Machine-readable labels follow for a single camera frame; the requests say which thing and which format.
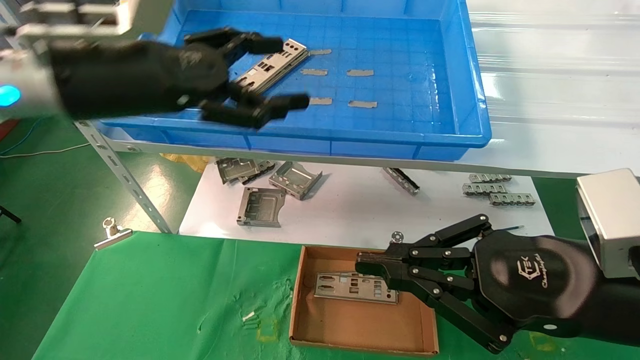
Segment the green mat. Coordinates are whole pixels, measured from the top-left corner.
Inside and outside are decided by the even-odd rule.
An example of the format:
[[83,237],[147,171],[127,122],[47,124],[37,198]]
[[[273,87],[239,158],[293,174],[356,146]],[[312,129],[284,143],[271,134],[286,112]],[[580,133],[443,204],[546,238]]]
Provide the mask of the green mat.
[[[289,343],[299,255],[293,244],[136,233],[93,253],[34,359],[399,359]],[[495,357],[441,318],[438,332],[443,359],[640,356],[521,332]]]

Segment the perforated metal shelf leg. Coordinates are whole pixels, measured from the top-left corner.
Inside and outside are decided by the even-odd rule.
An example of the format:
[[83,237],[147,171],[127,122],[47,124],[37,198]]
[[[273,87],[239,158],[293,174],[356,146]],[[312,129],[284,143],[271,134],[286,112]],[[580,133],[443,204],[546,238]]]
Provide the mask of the perforated metal shelf leg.
[[90,121],[76,121],[74,124],[78,130],[80,130],[82,135],[84,135],[84,137],[89,141],[91,146],[93,146],[93,148],[98,152],[111,171],[117,176],[118,180],[120,180],[127,191],[133,195],[157,228],[162,233],[171,233],[171,228],[164,220],[162,214],[160,214],[156,206],[151,202],[151,199],[149,199],[129,169],[127,169],[127,167],[122,163],[118,154],[113,151],[109,142],[105,140],[102,133],[100,133],[100,131],[98,131]]

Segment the cardboard box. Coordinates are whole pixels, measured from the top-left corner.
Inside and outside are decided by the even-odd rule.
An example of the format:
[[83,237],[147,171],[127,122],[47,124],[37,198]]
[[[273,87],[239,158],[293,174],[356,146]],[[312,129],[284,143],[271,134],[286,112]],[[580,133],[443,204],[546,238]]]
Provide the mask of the cardboard box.
[[360,251],[302,247],[291,308],[291,343],[400,356],[437,355],[435,313],[411,294],[400,294],[397,305],[314,296],[316,273],[355,271]]

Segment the metal clip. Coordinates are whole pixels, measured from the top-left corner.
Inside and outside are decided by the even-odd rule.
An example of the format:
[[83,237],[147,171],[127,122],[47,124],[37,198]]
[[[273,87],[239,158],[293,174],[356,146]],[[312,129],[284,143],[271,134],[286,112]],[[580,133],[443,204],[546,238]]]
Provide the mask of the metal clip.
[[493,193],[489,196],[489,201],[494,206],[533,206],[536,203],[530,193]]
[[507,193],[507,189],[501,184],[463,184],[462,193],[467,196],[489,195],[492,193]]
[[122,226],[118,226],[114,218],[104,219],[102,227],[107,232],[107,238],[93,245],[96,250],[102,250],[115,243],[119,243],[133,234],[133,230],[123,229]]

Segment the blue plastic tray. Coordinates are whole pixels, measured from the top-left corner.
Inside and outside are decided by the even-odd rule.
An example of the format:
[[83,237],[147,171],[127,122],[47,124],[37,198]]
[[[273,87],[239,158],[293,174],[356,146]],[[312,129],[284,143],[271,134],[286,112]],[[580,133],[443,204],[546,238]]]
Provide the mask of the blue plastic tray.
[[[223,26],[278,35],[312,56],[268,94],[307,92],[332,105],[292,112],[255,132],[198,121],[197,110],[105,120],[134,139],[195,145],[420,160],[458,160],[491,138],[467,5],[459,0],[182,0],[160,41]],[[235,78],[262,56],[245,56]],[[300,69],[327,69],[307,76]],[[349,77],[350,69],[373,70]],[[351,100],[377,101],[373,109]]]

